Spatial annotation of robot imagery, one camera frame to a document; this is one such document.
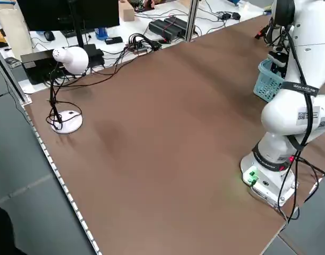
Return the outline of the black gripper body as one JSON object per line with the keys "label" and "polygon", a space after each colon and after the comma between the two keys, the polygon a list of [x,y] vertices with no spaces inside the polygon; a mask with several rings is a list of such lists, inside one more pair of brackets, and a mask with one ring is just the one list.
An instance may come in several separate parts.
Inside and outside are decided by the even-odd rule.
{"label": "black gripper body", "polygon": [[283,79],[286,76],[286,68],[285,67],[280,67],[280,66],[272,66],[270,68],[270,71],[280,77],[282,77]]}

